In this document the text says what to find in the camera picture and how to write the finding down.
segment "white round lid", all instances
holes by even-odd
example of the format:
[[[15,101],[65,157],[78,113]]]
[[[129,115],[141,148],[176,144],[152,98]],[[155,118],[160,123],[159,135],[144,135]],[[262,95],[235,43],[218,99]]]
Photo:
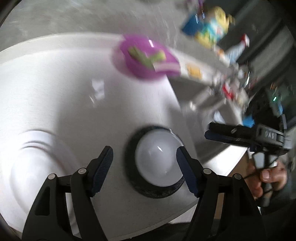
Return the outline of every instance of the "white round lid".
[[[30,208],[47,176],[73,174],[79,163],[64,142],[44,131],[27,131],[13,138],[0,155],[0,212],[6,222],[22,232]],[[74,234],[79,232],[71,194],[67,209]]]
[[[183,146],[181,140],[169,130],[156,129],[145,134],[135,153],[136,167],[141,176],[159,187],[178,182],[183,176],[176,159],[180,146]]]

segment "human hand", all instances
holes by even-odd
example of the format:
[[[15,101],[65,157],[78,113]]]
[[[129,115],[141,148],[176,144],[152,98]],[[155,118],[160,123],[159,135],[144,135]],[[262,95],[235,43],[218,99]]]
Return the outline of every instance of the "human hand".
[[[273,168],[267,168],[260,172],[259,175],[252,175],[245,179],[254,198],[259,198],[263,195],[263,189],[261,183],[272,183],[274,191],[279,191],[287,183],[288,175],[284,164],[281,161],[277,161],[278,165]],[[247,166],[247,175],[250,175],[256,171],[256,167],[253,161],[250,161]]]

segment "white table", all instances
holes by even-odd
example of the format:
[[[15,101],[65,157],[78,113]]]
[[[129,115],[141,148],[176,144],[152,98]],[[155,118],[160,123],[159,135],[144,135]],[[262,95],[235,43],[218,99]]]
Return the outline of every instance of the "white table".
[[[111,34],[61,34],[0,52],[0,148],[30,129],[58,135],[82,167],[105,145],[113,148],[113,164],[101,192],[93,198],[108,240],[148,232],[197,203],[186,184],[170,197],[150,199],[137,193],[124,175],[124,146],[132,133],[146,125],[171,128],[193,158],[196,153],[167,77],[146,82],[130,75],[117,50],[121,40],[122,36]],[[93,85],[99,86],[99,95]],[[224,155],[233,151],[228,148]],[[244,152],[240,148],[232,153],[226,168],[219,156],[207,167],[227,175]],[[5,219],[9,215],[3,204],[0,212]]]

